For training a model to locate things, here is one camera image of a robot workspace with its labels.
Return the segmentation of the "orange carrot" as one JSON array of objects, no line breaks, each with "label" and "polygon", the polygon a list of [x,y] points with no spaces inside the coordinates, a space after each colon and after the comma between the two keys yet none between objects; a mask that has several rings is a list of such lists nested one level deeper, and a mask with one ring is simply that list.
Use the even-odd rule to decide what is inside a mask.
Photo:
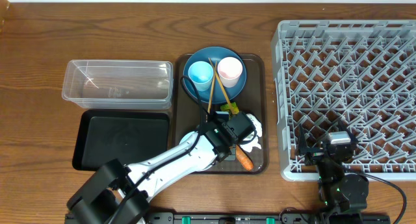
[{"label": "orange carrot", "polygon": [[254,168],[253,162],[246,155],[246,153],[241,149],[239,145],[235,147],[235,155],[237,160],[241,163],[243,168],[247,171],[251,171]]}]

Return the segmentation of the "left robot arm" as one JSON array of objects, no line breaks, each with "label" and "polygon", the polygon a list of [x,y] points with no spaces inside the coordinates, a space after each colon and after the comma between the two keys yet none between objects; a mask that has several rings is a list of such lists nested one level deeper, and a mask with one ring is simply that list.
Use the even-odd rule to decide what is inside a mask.
[{"label": "left robot arm", "polygon": [[261,123],[239,112],[225,121],[213,117],[172,149],[143,162],[117,159],[101,166],[66,206],[78,223],[139,223],[150,201],[179,179],[205,171],[231,154],[233,145],[255,141]]}]

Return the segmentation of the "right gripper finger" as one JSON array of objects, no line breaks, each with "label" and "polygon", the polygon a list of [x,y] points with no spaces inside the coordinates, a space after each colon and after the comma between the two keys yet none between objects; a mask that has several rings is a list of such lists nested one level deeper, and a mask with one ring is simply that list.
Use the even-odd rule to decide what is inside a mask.
[{"label": "right gripper finger", "polygon": [[297,155],[304,155],[304,154],[307,153],[307,149],[308,149],[307,141],[306,141],[303,126],[301,124],[299,124],[298,128],[299,128],[299,136],[298,136],[296,154]]},{"label": "right gripper finger", "polygon": [[347,126],[344,124],[343,120],[337,120],[337,128],[339,132],[346,132],[350,138],[350,143],[358,143],[358,139],[347,129]]}]

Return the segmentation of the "light blue bowl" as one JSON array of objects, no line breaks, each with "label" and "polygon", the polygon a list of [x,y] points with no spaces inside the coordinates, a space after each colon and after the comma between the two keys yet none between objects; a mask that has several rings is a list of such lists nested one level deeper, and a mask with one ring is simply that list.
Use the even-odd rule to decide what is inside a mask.
[{"label": "light blue bowl", "polygon": [[179,144],[182,144],[183,142],[187,141],[189,137],[191,137],[193,134],[197,134],[197,131],[188,132],[182,139],[180,140]]}]

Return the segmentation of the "white tissue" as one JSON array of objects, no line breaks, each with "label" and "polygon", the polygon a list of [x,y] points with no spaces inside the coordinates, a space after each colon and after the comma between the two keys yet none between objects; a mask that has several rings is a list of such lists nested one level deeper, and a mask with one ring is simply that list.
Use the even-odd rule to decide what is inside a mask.
[{"label": "white tissue", "polygon": [[263,131],[260,121],[253,114],[247,114],[247,116],[252,121],[255,131],[245,137],[239,146],[245,152],[251,153],[254,148],[262,149],[259,139],[262,137]]}]

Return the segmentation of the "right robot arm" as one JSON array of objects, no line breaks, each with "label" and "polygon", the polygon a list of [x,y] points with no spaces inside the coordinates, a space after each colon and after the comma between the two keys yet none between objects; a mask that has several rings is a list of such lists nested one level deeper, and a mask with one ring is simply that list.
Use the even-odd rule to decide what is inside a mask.
[{"label": "right robot arm", "polygon": [[367,208],[369,181],[363,175],[345,173],[342,163],[350,160],[358,139],[342,121],[338,131],[326,134],[317,147],[309,147],[303,126],[299,126],[296,154],[305,165],[318,171],[318,194],[326,206],[309,218],[309,223],[363,223],[361,211]]}]

